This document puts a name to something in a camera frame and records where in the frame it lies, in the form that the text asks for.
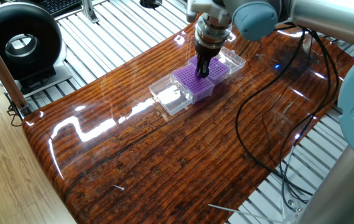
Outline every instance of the metal grating floor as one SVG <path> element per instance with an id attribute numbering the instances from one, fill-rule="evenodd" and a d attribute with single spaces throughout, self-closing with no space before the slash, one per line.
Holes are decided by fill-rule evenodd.
<path id="1" fill-rule="evenodd" d="M 164 0 L 156 11 L 133 0 L 94 0 L 93 4 L 100 20 L 97 24 L 81 10 L 57 19 L 67 45 L 65 66 L 72 78 L 28 97 L 32 110 L 87 85 L 188 25 L 182 0 Z M 354 45 L 336 44 L 354 57 Z M 287 176 L 309 192 L 317 190 L 347 146 L 339 115 L 337 109 L 329 111 L 293 154 Z M 239 210 L 282 221 L 281 180 L 269 175 Z M 272 222 L 234 213 L 227 223 Z"/>
<path id="2" fill-rule="evenodd" d="M 67 45 L 64 62 L 71 79 L 26 98 L 37 110 L 91 83 L 188 25 L 185 3 L 163 1 L 163 7 L 145 9 L 132 0 L 93 1 L 99 23 L 80 11 L 57 19 Z"/>
<path id="3" fill-rule="evenodd" d="M 348 146 L 338 123 L 338 116 L 340 115 L 341 113 L 338 110 L 330 110 L 302 139 L 293 153 L 287 177 L 309 192 L 315 192 L 318 189 L 334 163 Z M 281 179 L 273 174 L 269 175 L 258 189 L 249 196 L 248 200 L 239 207 L 239 210 L 280 222 L 283 221 L 281 188 Z M 273 222 L 234 213 L 229 218 L 229 223 L 258 224 Z"/>

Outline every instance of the black keyboard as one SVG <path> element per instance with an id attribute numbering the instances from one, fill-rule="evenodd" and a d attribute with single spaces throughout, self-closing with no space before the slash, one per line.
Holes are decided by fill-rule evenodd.
<path id="1" fill-rule="evenodd" d="M 59 16 L 65 12 L 71 11 L 76 7 L 80 7 L 82 0 L 43 0 L 38 3 L 47 10 L 51 16 Z"/>

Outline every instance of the wooden floor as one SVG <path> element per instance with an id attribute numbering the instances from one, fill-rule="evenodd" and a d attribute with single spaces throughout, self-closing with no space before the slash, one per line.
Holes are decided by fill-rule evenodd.
<path id="1" fill-rule="evenodd" d="M 0 87 L 0 223 L 75 223 L 41 171 Z"/>

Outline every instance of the black wire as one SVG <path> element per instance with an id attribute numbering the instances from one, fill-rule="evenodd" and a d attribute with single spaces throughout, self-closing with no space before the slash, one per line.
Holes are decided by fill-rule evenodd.
<path id="1" fill-rule="evenodd" d="M 322 100 L 321 104 L 319 104 L 319 107 L 317 108 L 317 110 L 315 112 L 313 112 L 312 114 L 310 114 L 308 117 L 304 118 L 298 125 L 296 125 L 296 127 L 298 127 L 299 125 L 301 125 L 306 119 L 308 119 L 310 117 L 310 119 L 308 120 L 307 124 L 305 125 L 305 127 L 302 129 L 302 131 L 300 132 L 299 134 L 299 137 L 294 141 L 293 143 L 293 146 L 296 147 L 297 146 L 297 143 L 299 142 L 300 138 L 302 137 L 302 135 L 305 133 L 306 129 L 308 128 L 309 124 L 312 122 L 312 120 L 314 119 L 316 113 L 318 113 L 320 110 L 322 110 L 325 106 L 327 106 L 329 103 L 331 103 L 335 96 L 337 95 L 337 91 L 338 91 L 338 88 L 339 88 L 339 78 L 338 78 L 338 73 L 337 73 L 337 68 L 334 64 L 334 61 L 332 59 L 332 57 L 330 56 L 329 52 L 327 51 L 327 49 L 325 48 L 324 44 L 322 43 L 321 39 L 319 38 L 319 36 L 317 35 L 316 32 L 312 32 L 309 30 L 309 33 L 310 35 L 319 43 L 320 45 L 320 48 L 322 49 L 322 52 L 323 52 L 323 55 L 324 55 L 324 60 L 325 60 L 325 64 L 326 64 L 326 69 L 327 69 L 327 76 L 328 76 L 328 89 L 327 89 L 327 94 L 325 95 L 325 98 Z M 330 60 L 330 63 L 332 64 L 332 67 L 333 67 L 333 71 L 334 71 L 334 74 L 335 74 L 335 78 L 336 78 L 336 88 L 334 90 L 334 93 L 333 93 L 333 97 L 327 102 L 327 98 L 328 98 L 328 95 L 330 93 L 330 89 L 331 89 L 331 76 L 330 76 L 330 68 L 328 66 L 328 60 Z M 283 146 L 282 146 L 282 149 L 281 149 L 281 156 L 279 158 L 280 162 L 281 162 L 281 159 L 282 159 L 282 150 L 284 148 L 284 146 L 286 145 L 286 142 L 287 142 L 287 139 L 288 137 L 290 136 L 290 134 L 293 132 L 293 130 L 296 129 L 296 127 L 294 127 L 290 133 L 287 135 L 287 138 L 285 139 L 284 143 L 283 143 Z M 286 173 L 287 173 L 287 169 L 289 168 L 289 164 L 286 164 L 286 168 L 284 170 L 284 172 L 282 172 L 282 169 L 281 169 L 281 172 L 284 174 L 283 175 L 283 179 L 282 179 L 282 197 L 283 197 L 283 201 L 284 203 L 286 204 L 286 206 L 288 208 L 290 208 L 291 210 L 293 210 L 293 208 L 286 202 L 286 198 L 284 196 L 284 184 L 286 182 Z"/>
<path id="2" fill-rule="evenodd" d="M 277 175 L 280 178 L 283 178 L 283 175 L 280 174 L 278 171 L 268 167 L 266 164 L 264 164 L 263 162 L 261 162 L 259 159 L 257 159 L 256 157 L 254 157 L 252 155 L 252 153 L 248 150 L 248 148 L 245 146 L 245 144 L 243 143 L 243 140 L 240 137 L 240 132 L 239 132 L 239 115 L 241 113 L 242 108 L 244 107 L 245 104 L 247 104 L 248 101 L 250 101 L 252 98 L 254 98 L 255 96 L 257 96 L 258 94 L 260 94 L 262 91 L 264 91 L 266 88 L 270 87 L 273 83 L 275 83 L 278 79 L 280 79 L 285 72 L 287 71 L 287 69 L 291 66 L 291 64 L 293 63 L 293 61 L 296 59 L 301 45 L 304 42 L 304 36 L 305 36 L 305 29 L 302 29 L 302 35 L 299 41 L 299 44 L 297 45 L 296 51 L 294 52 L 292 58 L 290 59 L 289 63 L 284 67 L 283 71 L 277 76 L 275 77 L 272 81 L 270 81 L 267 85 L 265 85 L 264 87 L 262 87 L 260 90 L 258 90 L 257 92 L 255 92 L 254 94 L 252 94 L 248 99 L 246 99 L 238 108 L 238 112 L 236 114 L 236 120 L 235 120 L 235 131 L 236 131 L 236 135 L 238 137 L 238 140 L 240 142 L 240 144 L 242 145 L 243 149 L 246 151 L 246 153 L 255 161 L 257 162 L 259 165 L 263 166 L 264 168 L 266 168 L 268 171 L 272 172 L 273 174 Z M 306 194 L 312 195 L 310 192 L 298 187 L 297 185 L 293 184 L 292 182 L 290 182 L 289 180 L 286 180 L 289 182 L 289 184 L 291 184 L 295 189 L 298 189 Z"/>
<path id="3" fill-rule="evenodd" d="M 313 38 L 311 38 L 311 44 L 309 46 L 309 51 L 308 51 L 308 57 L 307 57 L 307 63 L 305 65 L 305 68 L 303 69 L 302 73 L 304 73 L 307 69 L 308 69 L 308 65 L 309 65 L 309 60 L 310 60 L 310 56 L 311 56 L 311 51 L 312 51 L 312 44 L 313 44 Z M 284 95 L 284 93 L 287 90 L 287 87 L 289 87 L 289 85 L 293 82 L 294 80 L 291 80 L 289 82 L 289 84 L 286 85 L 286 87 L 283 89 L 282 94 L 280 95 L 280 97 L 275 101 L 275 103 L 267 110 L 264 112 L 262 118 L 261 118 L 261 122 L 263 123 L 264 129 L 265 129 L 265 133 L 266 133 L 266 137 L 268 139 L 268 155 L 271 158 L 272 162 L 275 164 L 275 166 L 278 166 L 278 164 L 275 162 L 275 160 L 272 158 L 271 156 L 271 139 L 269 137 L 269 133 L 268 130 L 266 129 L 266 125 L 265 125 L 265 121 L 264 121 L 264 117 L 265 115 L 272 109 L 274 108 L 274 106 L 276 105 L 277 102 L 279 102 L 279 100 L 282 98 L 282 96 Z"/>
<path id="4" fill-rule="evenodd" d="M 296 28 L 297 26 L 293 25 L 293 26 L 287 26 L 287 27 L 281 27 L 281 28 L 277 28 L 274 29 L 274 31 L 278 31 L 278 30 L 288 30 L 288 29 L 293 29 Z"/>
<path id="5" fill-rule="evenodd" d="M 287 189 L 289 190 L 290 194 L 292 194 L 292 196 L 298 200 L 300 200 L 302 203 L 306 204 L 308 202 L 308 200 L 303 200 L 300 196 L 298 196 L 298 194 L 294 191 L 294 189 L 291 188 L 290 185 L 286 184 Z"/>
<path id="6" fill-rule="evenodd" d="M 16 107 L 11 103 L 9 106 L 8 106 L 8 110 L 7 110 L 7 114 L 9 116 L 12 116 L 12 121 L 11 121 L 11 125 L 13 127 L 20 127 L 22 126 L 22 124 L 14 124 L 14 121 L 15 121 L 15 117 L 19 117 L 17 112 L 16 112 Z"/>

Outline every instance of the wooden table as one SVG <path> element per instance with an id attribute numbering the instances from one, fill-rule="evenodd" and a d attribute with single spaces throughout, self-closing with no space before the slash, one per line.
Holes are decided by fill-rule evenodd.
<path id="1" fill-rule="evenodd" d="M 301 31 L 274 32 L 259 42 L 243 40 L 236 29 L 233 33 L 237 38 L 226 47 L 248 61 L 245 68 L 174 116 L 148 86 L 195 55 L 193 25 L 25 118 L 34 154 L 78 223 L 222 223 L 230 214 L 207 204 L 238 208 L 264 180 L 266 169 L 237 141 L 236 111 L 282 70 Z M 305 43 L 308 50 L 310 38 Z M 344 77 L 354 59 L 324 43 Z M 316 54 L 309 60 L 301 49 L 288 72 L 240 116 L 246 145 L 271 167 L 286 134 L 325 95 L 323 57 L 317 44 L 312 49 Z"/>

